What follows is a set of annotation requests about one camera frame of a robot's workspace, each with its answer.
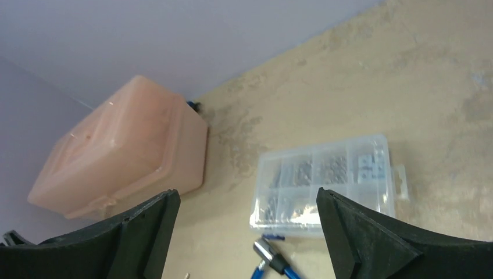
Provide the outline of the clear plastic screw organizer box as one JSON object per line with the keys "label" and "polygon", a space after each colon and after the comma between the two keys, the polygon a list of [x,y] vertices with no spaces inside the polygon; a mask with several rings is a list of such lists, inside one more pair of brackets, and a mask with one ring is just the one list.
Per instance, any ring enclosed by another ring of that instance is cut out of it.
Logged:
{"label": "clear plastic screw organizer box", "polygon": [[391,165],[382,134],[267,152],[259,158],[250,228],[269,239],[322,237],[320,188],[391,217],[409,200],[405,168]]}

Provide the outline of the blue cable lock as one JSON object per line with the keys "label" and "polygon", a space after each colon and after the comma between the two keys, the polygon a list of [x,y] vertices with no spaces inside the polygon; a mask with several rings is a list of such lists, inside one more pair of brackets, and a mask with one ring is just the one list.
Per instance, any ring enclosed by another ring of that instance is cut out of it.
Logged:
{"label": "blue cable lock", "polygon": [[252,273],[251,279],[263,278],[267,267],[289,279],[301,279],[285,257],[266,238],[260,237],[255,240],[253,250],[261,258],[261,262]]}

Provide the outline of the orange plastic toolbox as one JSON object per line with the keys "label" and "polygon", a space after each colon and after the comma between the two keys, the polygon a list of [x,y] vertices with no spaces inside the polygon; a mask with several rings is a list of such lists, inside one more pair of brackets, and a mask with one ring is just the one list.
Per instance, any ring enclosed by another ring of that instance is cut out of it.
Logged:
{"label": "orange plastic toolbox", "polygon": [[203,183],[208,125],[183,96],[135,76],[55,144],[29,195],[67,219],[102,220]]}

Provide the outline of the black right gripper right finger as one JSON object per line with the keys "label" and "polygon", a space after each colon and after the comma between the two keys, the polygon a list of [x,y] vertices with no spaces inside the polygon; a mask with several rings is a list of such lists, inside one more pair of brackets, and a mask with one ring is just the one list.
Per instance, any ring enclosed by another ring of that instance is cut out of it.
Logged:
{"label": "black right gripper right finger", "polygon": [[492,242],[425,230],[333,190],[316,198],[337,278],[492,278]]}

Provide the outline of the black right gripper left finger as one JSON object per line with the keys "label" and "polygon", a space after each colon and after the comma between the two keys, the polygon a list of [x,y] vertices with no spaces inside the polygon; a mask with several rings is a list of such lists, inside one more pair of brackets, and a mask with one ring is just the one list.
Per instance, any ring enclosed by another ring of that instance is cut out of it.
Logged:
{"label": "black right gripper left finger", "polygon": [[1,278],[161,278],[180,203],[178,191],[168,190],[39,244],[9,231]]}

